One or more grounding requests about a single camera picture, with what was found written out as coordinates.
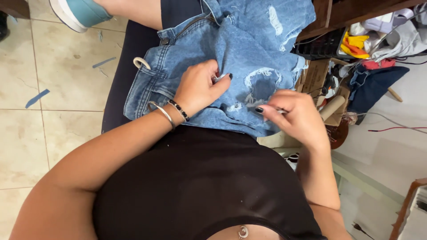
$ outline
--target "fingernail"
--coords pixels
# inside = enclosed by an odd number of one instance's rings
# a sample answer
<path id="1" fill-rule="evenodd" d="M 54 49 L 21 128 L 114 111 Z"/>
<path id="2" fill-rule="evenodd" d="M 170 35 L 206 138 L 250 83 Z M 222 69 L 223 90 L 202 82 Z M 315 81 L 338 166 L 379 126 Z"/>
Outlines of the fingernail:
<path id="1" fill-rule="evenodd" d="M 257 112 L 259 112 L 259 113 L 262 113 L 262 112 L 264 111 L 264 109 L 263 109 L 263 108 L 260 108 L 260 107 L 256 107 L 256 108 L 255 108 L 255 111 L 257 111 Z"/>

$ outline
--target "black shirt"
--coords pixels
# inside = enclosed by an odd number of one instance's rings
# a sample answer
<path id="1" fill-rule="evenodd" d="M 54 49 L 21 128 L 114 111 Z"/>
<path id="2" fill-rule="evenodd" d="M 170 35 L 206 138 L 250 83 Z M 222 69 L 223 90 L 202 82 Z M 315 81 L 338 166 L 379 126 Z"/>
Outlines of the black shirt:
<path id="1" fill-rule="evenodd" d="M 286 161 L 246 134 L 179 126 L 97 193 L 100 240 L 205 240 L 255 224 L 284 239 L 326 239 Z"/>

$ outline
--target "red wire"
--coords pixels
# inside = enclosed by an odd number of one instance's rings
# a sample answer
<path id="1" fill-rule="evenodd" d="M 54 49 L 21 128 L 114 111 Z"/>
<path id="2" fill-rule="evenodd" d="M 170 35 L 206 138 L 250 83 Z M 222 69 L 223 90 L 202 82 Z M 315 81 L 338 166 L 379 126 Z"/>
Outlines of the red wire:
<path id="1" fill-rule="evenodd" d="M 390 129 L 405 129 L 405 128 L 404 127 L 394 127 L 394 128 L 384 129 L 384 130 L 368 130 L 368 132 L 383 132 L 383 131 L 387 131 Z M 416 127 L 413 129 L 427 129 L 427 127 Z"/>

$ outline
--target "woman's left hand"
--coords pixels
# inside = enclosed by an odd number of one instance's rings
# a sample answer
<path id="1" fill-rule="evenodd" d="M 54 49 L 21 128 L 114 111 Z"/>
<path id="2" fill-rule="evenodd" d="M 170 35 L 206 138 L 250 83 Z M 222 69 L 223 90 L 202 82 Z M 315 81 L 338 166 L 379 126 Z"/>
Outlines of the woman's left hand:
<path id="1" fill-rule="evenodd" d="M 218 74 L 216 60 L 207 60 L 188 67 L 173 100 L 181 106 L 188 117 L 206 108 L 217 100 L 229 87 L 232 74 L 227 74 L 214 83 Z"/>

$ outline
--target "sneaker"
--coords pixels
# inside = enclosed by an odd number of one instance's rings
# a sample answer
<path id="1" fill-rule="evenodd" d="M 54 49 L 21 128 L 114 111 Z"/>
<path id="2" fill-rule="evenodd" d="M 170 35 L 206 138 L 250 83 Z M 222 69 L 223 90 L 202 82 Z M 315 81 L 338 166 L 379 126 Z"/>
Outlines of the sneaker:
<path id="1" fill-rule="evenodd" d="M 55 15 L 76 32 L 110 20 L 113 16 L 93 0 L 49 0 Z"/>
<path id="2" fill-rule="evenodd" d="M 7 29 L 7 14 L 0 11 L 0 41 L 9 36 L 9 29 Z"/>

